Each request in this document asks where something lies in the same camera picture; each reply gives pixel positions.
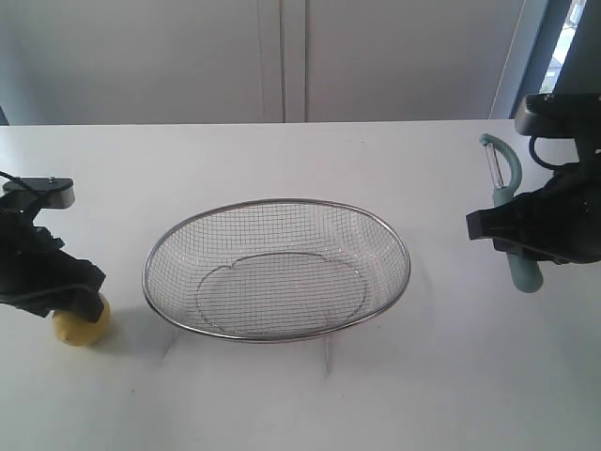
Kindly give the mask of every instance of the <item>table surface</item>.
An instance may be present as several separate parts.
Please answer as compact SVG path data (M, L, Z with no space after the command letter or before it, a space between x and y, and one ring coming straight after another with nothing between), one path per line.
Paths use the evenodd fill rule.
M599 449L600 267L543 264L526 295L491 242L468 240L466 213L491 206L482 132L521 155L524 189L550 177L510 121L0 128L2 170L75 180L75 204L37 223L107 273L114 311L98 346L75 349L49 319L2 308L1 447ZM543 152L574 158L567 143ZM411 254L405 295L329 340L280 345L152 312L141 271L161 234L265 197L383 218Z

